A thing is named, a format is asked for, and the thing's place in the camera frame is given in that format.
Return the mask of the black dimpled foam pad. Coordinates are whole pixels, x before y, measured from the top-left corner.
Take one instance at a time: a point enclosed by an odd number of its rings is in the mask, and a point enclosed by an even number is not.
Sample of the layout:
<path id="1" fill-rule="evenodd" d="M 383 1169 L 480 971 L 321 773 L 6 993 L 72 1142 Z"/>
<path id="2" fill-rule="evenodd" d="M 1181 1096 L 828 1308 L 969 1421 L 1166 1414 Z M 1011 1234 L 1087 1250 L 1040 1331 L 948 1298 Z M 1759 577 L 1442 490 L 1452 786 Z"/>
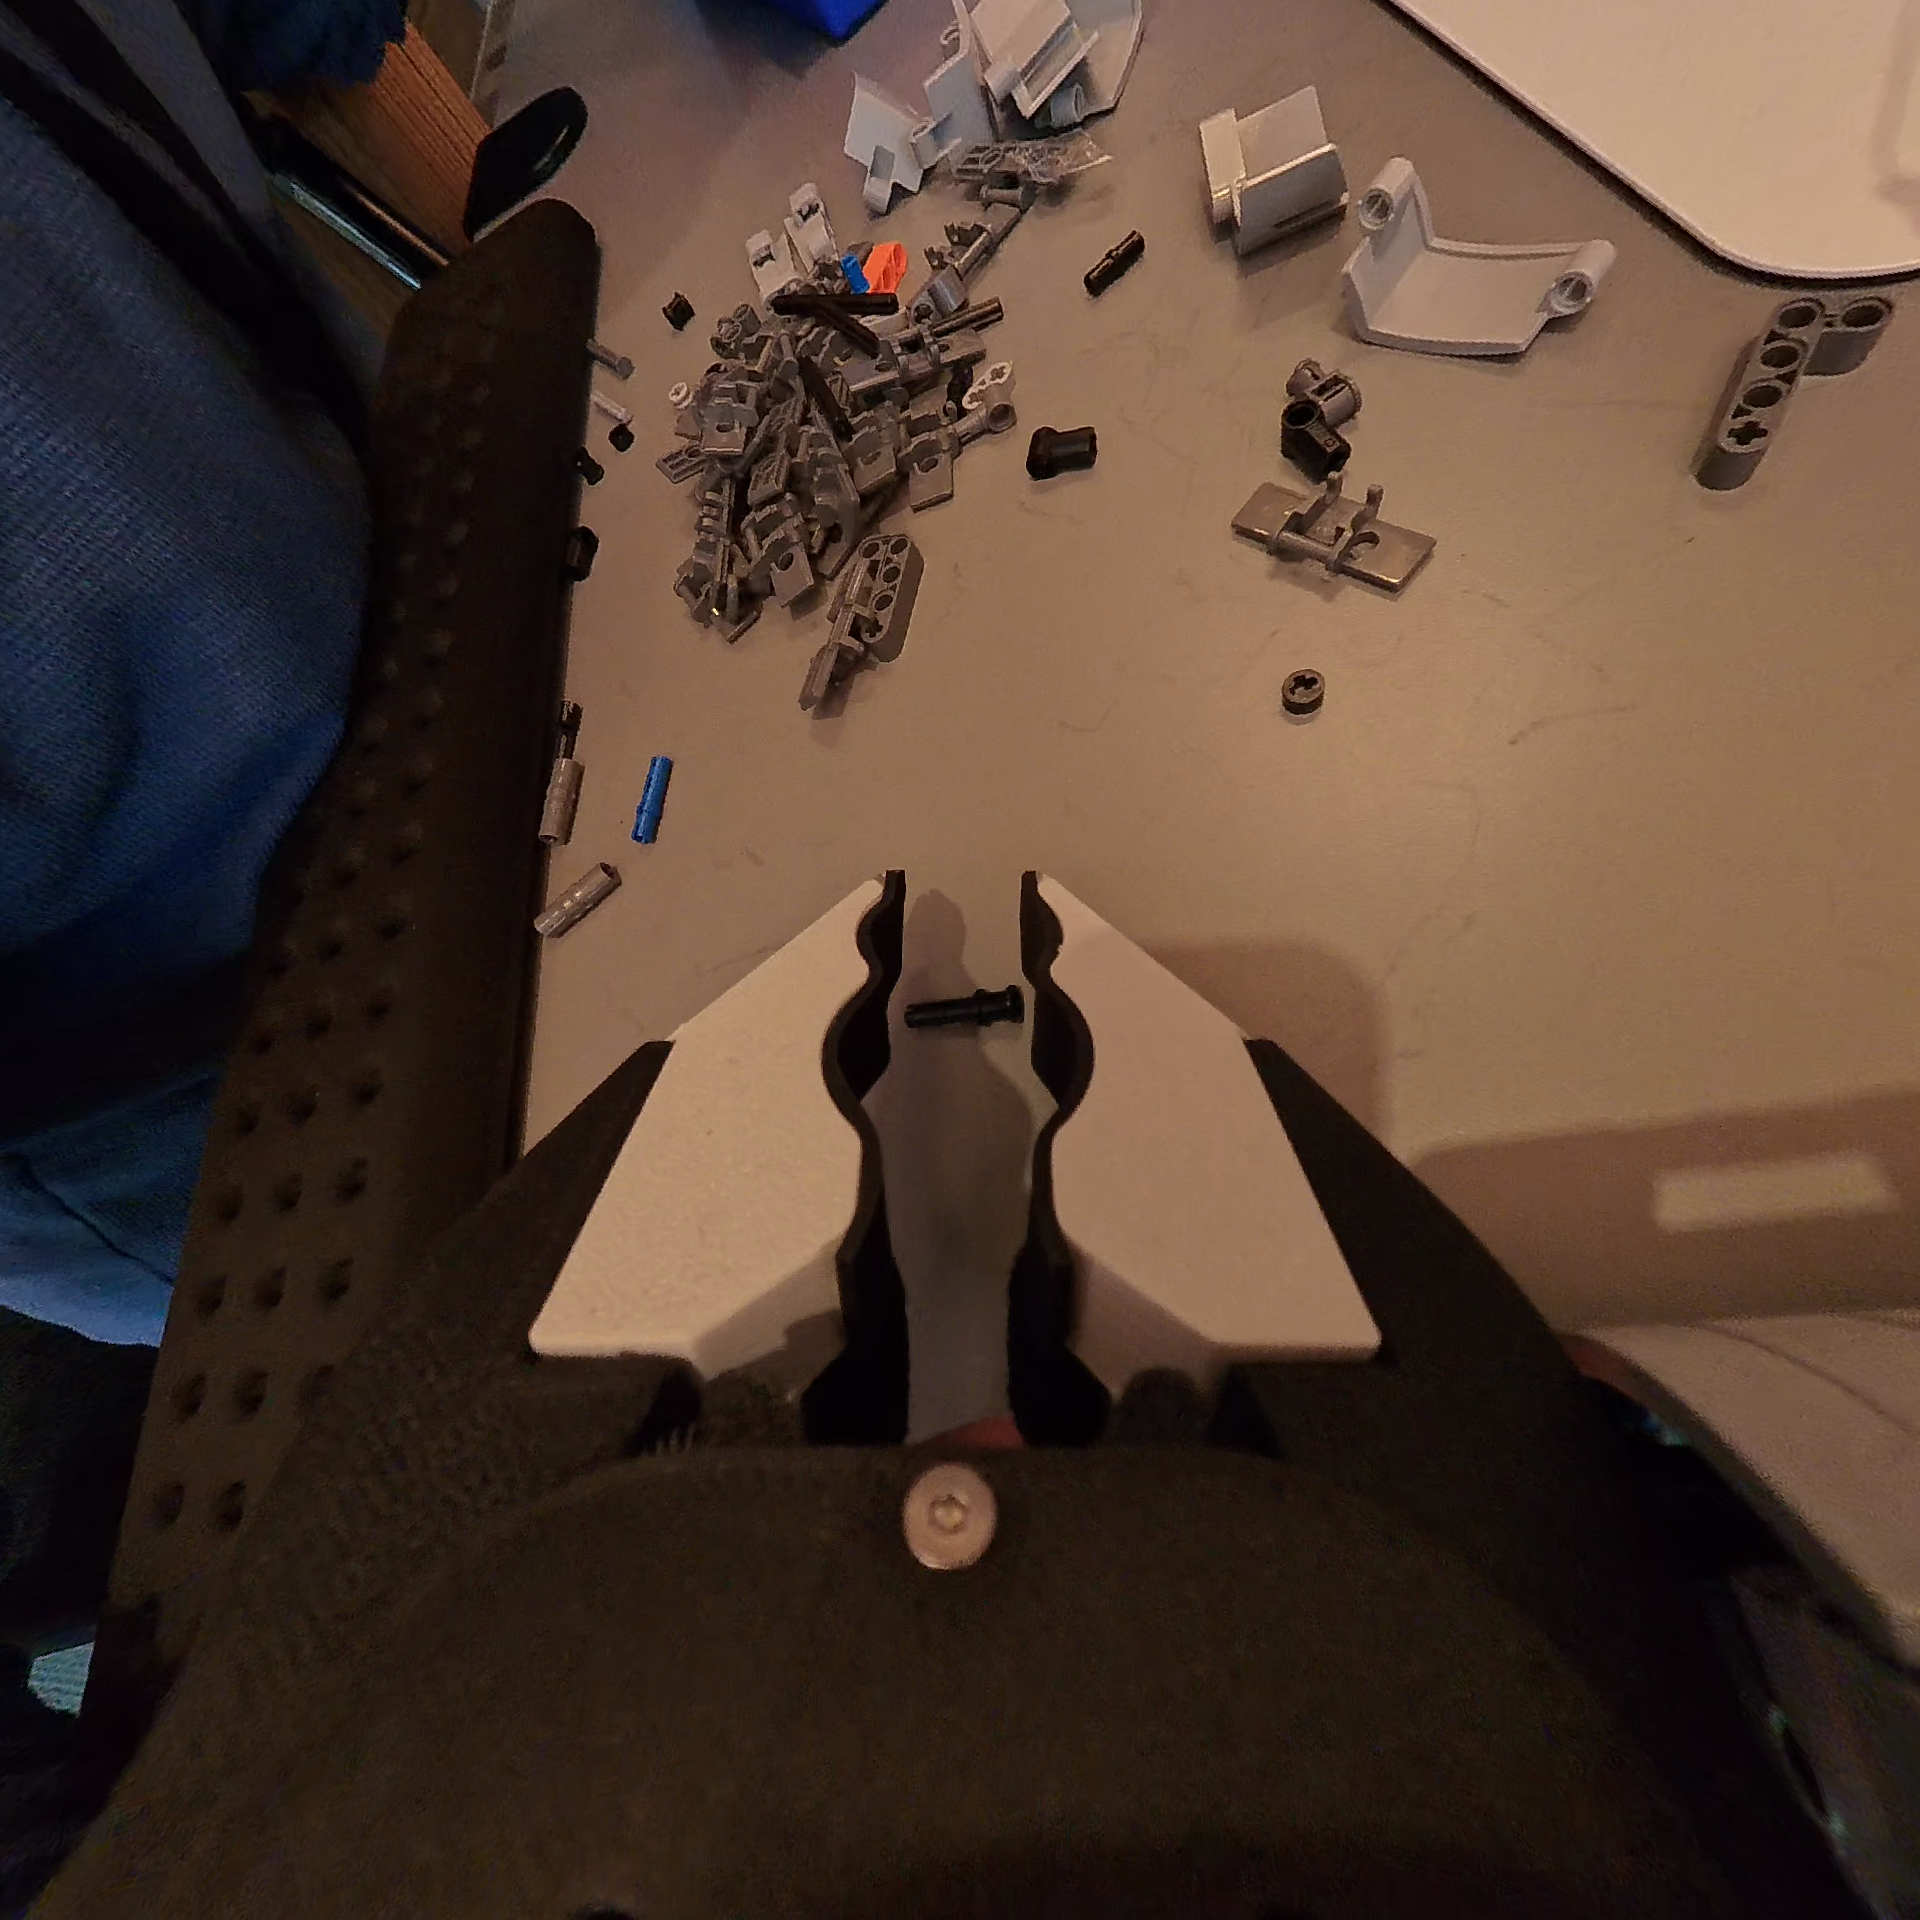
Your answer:
<path id="1" fill-rule="evenodd" d="M 383 1298 L 508 1168 L 600 251 L 528 204 L 403 309 L 343 747 L 260 898 L 85 1726 L 138 1741 Z"/>

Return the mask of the heap of pale blue panels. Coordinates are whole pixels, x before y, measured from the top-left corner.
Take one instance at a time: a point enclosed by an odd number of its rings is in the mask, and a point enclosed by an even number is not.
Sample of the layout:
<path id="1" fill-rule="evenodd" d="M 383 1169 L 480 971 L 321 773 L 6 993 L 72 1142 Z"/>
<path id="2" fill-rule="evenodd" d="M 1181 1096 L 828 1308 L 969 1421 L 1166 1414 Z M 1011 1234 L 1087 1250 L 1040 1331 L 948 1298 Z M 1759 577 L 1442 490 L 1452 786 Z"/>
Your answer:
<path id="1" fill-rule="evenodd" d="M 873 216 L 978 145 L 1069 134 L 1116 109 L 1143 34 L 1140 4 L 950 7 L 948 58 L 910 104 L 853 79 L 845 157 Z"/>

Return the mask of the grey plate with clips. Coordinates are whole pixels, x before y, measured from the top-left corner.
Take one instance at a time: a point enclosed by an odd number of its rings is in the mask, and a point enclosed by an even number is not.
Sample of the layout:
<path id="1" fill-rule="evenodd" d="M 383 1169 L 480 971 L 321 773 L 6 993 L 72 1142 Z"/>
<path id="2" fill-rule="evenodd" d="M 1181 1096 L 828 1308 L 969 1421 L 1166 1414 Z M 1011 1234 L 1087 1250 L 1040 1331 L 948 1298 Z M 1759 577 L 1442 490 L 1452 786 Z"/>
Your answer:
<path id="1" fill-rule="evenodd" d="M 1028 209 L 990 205 L 983 225 L 950 225 L 948 244 L 927 251 L 929 277 L 917 307 L 935 317 L 948 317 L 969 303 L 971 282 L 986 273 L 987 262 L 1000 251 L 1006 236 L 1021 225 Z"/>
<path id="2" fill-rule="evenodd" d="M 1430 535 L 1385 517 L 1380 485 L 1349 492 L 1337 474 L 1316 487 L 1261 482 L 1236 510 L 1231 532 L 1270 558 L 1385 594 L 1409 587 L 1435 554 Z"/>

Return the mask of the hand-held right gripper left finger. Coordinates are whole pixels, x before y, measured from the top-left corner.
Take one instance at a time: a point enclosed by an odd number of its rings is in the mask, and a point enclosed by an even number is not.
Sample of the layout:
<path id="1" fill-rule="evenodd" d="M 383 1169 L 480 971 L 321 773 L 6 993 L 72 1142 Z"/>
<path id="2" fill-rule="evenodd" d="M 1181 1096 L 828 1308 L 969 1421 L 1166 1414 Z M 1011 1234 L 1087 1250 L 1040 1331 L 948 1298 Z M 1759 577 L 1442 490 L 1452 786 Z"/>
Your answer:
<path id="1" fill-rule="evenodd" d="M 904 872 L 862 882 L 661 1048 L 529 1327 L 550 1360 L 659 1358 L 890 1447 L 910 1327 L 866 1093 L 890 1064 Z"/>

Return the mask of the grey angled holed beam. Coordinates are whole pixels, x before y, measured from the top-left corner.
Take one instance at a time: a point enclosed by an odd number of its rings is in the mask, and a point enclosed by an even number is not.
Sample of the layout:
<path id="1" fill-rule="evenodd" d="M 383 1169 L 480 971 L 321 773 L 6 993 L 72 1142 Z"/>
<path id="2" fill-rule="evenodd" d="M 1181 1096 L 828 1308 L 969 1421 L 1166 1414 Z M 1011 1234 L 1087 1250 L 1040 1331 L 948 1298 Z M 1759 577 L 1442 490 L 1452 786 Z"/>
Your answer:
<path id="1" fill-rule="evenodd" d="M 1742 349 L 1709 428 L 1696 448 L 1693 481 L 1709 492 L 1744 487 L 1789 416 L 1818 379 L 1858 373 L 1881 345 L 1897 300 L 1887 292 L 1808 292 L 1781 300 L 1763 332 Z"/>

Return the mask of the person's leg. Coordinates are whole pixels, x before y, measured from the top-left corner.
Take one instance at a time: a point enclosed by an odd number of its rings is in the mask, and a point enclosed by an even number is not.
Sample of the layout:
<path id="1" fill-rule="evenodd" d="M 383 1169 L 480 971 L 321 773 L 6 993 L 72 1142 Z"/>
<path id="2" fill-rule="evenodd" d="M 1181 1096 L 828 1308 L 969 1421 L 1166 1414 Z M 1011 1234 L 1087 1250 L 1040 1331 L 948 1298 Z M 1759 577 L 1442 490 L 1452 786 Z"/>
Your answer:
<path id="1" fill-rule="evenodd" d="M 275 851 L 346 732 L 380 354 L 243 92 L 405 7 L 6 7 L 2 1297 L 155 1347 Z"/>

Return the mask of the pale grey angled panel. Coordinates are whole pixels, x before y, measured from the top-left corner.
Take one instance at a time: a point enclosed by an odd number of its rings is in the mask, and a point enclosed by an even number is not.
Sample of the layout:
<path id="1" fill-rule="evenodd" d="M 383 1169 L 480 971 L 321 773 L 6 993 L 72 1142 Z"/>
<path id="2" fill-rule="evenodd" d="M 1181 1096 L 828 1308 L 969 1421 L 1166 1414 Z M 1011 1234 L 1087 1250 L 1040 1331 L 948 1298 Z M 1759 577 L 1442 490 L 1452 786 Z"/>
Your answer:
<path id="1" fill-rule="evenodd" d="M 1251 116 L 1216 112 L 1201 120 L 1199 140 L 1208 219 L 1231 229 L 1237 259 L 1349 209 L 1349 179 L 1314 84 Z"/>

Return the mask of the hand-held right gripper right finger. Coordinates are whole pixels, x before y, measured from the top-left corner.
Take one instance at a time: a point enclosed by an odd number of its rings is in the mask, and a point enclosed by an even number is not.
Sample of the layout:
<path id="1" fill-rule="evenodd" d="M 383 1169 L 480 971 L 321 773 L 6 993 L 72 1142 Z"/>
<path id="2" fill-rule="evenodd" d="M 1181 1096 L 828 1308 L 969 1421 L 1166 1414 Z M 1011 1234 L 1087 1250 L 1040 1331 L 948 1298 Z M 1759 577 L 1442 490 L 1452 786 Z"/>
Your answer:
<path id="1" fill-rule="evenodd" d="M 1095 1443 L 1140 1379 L 1208 1406 L 1243 1364 L 1380 1358 L 1257 1044 L 1040 872 L 1021 878 L 1019 942 L 1053 1101 L 1010 1279 L 1021 1438 Z"/>

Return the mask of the black rounded object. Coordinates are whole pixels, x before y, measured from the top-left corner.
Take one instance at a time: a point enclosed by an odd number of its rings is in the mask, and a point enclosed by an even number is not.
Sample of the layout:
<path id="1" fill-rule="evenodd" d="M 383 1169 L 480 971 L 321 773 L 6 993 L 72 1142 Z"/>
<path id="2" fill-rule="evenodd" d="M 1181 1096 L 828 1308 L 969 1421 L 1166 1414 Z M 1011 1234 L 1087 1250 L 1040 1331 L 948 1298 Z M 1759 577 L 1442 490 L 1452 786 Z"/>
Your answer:
<path id="1" fill-rule="evenodd" d="M 575 87 L 553 87 L 492 128 L 474 151 L 464 238 L 482 238 L 547 188 L 587 129 L 587 104 Z"/>

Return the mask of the pile of grey clip plates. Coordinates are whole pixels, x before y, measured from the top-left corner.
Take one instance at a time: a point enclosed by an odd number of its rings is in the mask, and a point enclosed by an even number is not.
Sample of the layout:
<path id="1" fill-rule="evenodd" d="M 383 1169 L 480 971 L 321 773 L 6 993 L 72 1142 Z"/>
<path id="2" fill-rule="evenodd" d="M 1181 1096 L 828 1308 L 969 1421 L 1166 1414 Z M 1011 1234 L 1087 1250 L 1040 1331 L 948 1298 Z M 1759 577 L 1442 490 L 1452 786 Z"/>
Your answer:
<path id="1" fill-rule="evenodd" d="M 703 631 L 738 640 L 765 612 L 809 610 L 890 515 L 950 503 L 964 452 L 1014 431 L 1014 366 L 992 357 L 1000 324 L 935 337 L 941 320 L 902 307 L 877 321 L 877 357 L 767 300 L 717 321 L 709 370 L 670 395 L 678 445 L 659 458 L 690 487 L 674 594 Z M 841 391 L 845 442 L 815 415 L 802 359 Z"/>

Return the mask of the grey perforated beam assembly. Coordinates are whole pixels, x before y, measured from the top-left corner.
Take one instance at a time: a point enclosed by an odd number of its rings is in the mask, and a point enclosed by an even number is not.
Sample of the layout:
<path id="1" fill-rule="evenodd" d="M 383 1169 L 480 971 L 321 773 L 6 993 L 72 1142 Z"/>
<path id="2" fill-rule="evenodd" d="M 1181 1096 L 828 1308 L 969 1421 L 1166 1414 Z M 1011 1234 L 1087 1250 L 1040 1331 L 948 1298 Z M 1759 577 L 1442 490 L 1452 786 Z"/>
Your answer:
<path id="1" fill-rule="evenodd" d="M 925 558 L 911 537 L 862 540 L 832 594 L 828 639 L 805 669 L 803 712 L 832 712 L 850 677 L 902 656 L 923 577 Z"/>

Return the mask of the white rounded tray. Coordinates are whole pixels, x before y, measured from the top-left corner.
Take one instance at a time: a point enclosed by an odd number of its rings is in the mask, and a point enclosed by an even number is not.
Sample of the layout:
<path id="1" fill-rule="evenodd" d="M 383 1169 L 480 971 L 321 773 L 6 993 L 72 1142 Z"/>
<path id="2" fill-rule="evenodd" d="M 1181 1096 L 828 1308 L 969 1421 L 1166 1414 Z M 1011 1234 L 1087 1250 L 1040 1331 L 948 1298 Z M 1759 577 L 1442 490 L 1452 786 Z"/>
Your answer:
<path id="1" fill-rule="evenodd" d="M 1918 269 L 1916 4 L 1398 4 L 1751 274 Z"/>

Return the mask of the pale curved panel with pins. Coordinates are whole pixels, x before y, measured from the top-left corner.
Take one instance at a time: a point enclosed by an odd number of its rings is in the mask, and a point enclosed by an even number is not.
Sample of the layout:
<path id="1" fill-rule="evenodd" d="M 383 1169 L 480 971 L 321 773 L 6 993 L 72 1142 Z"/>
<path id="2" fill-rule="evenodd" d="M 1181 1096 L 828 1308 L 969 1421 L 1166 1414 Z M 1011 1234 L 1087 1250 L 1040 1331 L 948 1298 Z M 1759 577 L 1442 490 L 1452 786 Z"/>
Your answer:
<path id="1" fill-rule="evenodd" d="M 1409 159 L 1389 159 L 1356 205 L 1361 240 L 1344 265 L 1344 309 L 1384 349 L 1510 359 L 1580 317 L 1618 262 L 1602 238 L 1572 246 L 1472 246 L 1434 232 Z"/>

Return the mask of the black and grey connector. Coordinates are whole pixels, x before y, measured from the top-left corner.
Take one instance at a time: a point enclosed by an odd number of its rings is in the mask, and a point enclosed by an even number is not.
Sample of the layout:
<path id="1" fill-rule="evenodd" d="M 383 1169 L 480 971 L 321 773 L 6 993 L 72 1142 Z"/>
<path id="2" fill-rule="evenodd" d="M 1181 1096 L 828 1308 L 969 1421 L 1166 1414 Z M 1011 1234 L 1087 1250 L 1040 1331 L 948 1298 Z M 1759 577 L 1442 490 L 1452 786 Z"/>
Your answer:
<path id="1" fill-rule="evenodd" d="M 1285 379 L 1281 453 L 1316 487 L 1352 461 L 1347 428 L 1361 411 L 1361 394 L 1344 373 L 1305 359 Z"/>

